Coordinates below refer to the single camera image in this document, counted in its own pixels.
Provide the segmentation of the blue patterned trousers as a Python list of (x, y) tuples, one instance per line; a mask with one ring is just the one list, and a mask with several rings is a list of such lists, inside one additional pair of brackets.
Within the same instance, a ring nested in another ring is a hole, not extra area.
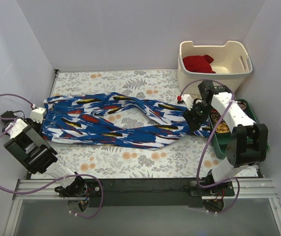
[(210, 135), (208, 121), (190, 131), (187, 108), (170, 97), (59, 95), (45, 99), (44, 107), (42, 137), (58, 144), (159, 149), (187, 135)]

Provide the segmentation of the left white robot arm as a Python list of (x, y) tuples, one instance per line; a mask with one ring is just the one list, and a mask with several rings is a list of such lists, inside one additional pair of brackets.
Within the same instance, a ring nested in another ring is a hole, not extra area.
[(14, 111), (6, 111), (1, 116), (3, 131), (10, 136), (4, 144), (30, 173), (45, 174), (56, 179), (60, 186), (55, 191), (65, 197), (81, 197), (88, 191), (82, 177), (63, 165), (57, 158), (57, 152), (41, 137), (42, 125), (31, 118), (19, 117)]

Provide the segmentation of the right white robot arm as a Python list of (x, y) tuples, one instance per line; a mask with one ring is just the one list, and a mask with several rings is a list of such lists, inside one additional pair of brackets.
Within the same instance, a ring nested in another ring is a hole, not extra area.
[(183, 91), (177, 98), (187, 107), (184, 118), (189, 132), (198, 130), (211, 110), (215, 109), (220, 114), (219, 120), (226, 122), (231, 133), (224, 160), (210, 170), (204, 184), (200, 183), (200, 178), (196, 179), (199, 188), (206, 189), (210, 195), (217, 195), (223, 190), (223, 183), (233, 180), (246, 167), (266, 159), (268, 128), (246, 115), (237, 104), (234, 92), (226, 85), (211, 79), (199, 79), (198, 83), (201, 102), (196, 103)]

